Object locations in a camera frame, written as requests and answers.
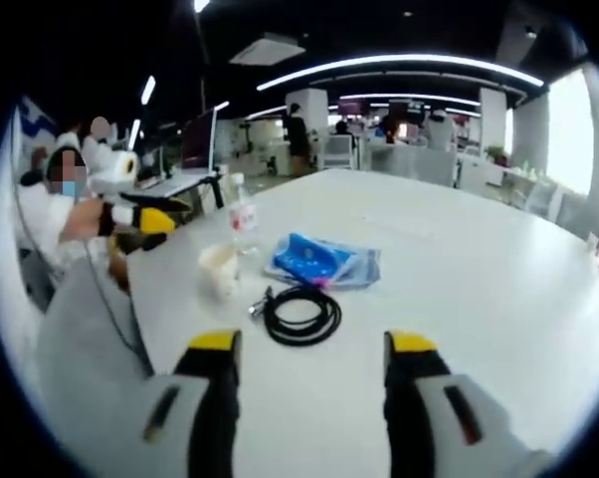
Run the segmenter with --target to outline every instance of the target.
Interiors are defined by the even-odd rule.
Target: computer monitor
[[[390,115],[397,121],[409,124],[421,124],[425,119],[425,104],[416,100],[397,100],[390,102]]]
[[[213,170],[217,112],[209,110],[188,122],[182,131],[182,169]]]
[[[367,114],[367,103],[364,100],[341,100],[339,101],[338,113],[342,117],[359,116]]]

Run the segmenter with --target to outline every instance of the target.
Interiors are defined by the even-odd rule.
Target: white cup
[[[232,244],[206,248],[198,259],[207,282],[219,300],[231,298],[238,291],[238,249]]]

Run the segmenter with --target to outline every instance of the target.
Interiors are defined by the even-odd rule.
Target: hand
[[[43,146],[32,151],[32,169],[40,169],[46,157],[48,157],[48,151]]]
[[[59,240],[64,242],[97,237],[99,235],[102,205],[101,199],[88,199],[76,204],[70,212]]]

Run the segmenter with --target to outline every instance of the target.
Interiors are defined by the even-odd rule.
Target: face mask
[[[61,194],[64,196],[76,197],[76,185],[73,181],[63,181],[63,191]]]
[[[85,187],[85,181],[63,181],[63,191],[61,194],[69,197],[78,197],[83,194]]]

